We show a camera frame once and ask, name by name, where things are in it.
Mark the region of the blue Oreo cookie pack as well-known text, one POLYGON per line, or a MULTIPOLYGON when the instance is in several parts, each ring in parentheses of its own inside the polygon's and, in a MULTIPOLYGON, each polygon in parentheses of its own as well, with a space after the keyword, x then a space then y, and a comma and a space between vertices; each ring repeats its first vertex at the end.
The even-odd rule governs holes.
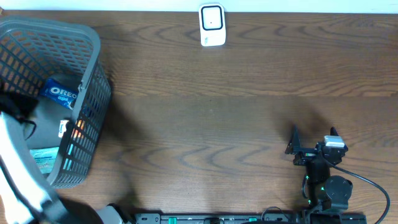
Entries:
POLYGON ((40 95, 72 110, 74 108, 78 92, 61 85, 58 81, 52 78, 49 78, 40 89, 40 95))

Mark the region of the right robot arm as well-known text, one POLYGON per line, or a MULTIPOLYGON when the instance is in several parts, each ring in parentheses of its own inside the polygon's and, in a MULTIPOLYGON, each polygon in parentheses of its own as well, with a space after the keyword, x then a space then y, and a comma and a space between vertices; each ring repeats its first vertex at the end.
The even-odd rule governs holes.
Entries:
POLYGON ((330 169, 342 162, 347 151, 334 127, 314 147, 303 147, 298 129, 293 127, 285 153, 294 155, 293 164, 306 170, 302 194, 309 200, 309 208, 301 212, 303 223, 343 222, 342 213, 348 209, 353 184, 342 176, 331 175, 330 169))

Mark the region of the small orange snack packet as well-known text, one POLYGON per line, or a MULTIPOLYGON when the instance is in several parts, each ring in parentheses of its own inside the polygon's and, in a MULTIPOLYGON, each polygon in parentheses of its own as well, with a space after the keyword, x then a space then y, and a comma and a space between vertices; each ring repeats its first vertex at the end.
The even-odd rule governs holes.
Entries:
POLYGON ((59 129, 58 129, 59 138, 63 138, 63 135, 64 135, 64 133, 67 130, 67 124, 68 123, 69 123, 69 120, 67 120, 67 119, 63 119, 63 120, 60 121, 60 126, 59 126, 59 129))

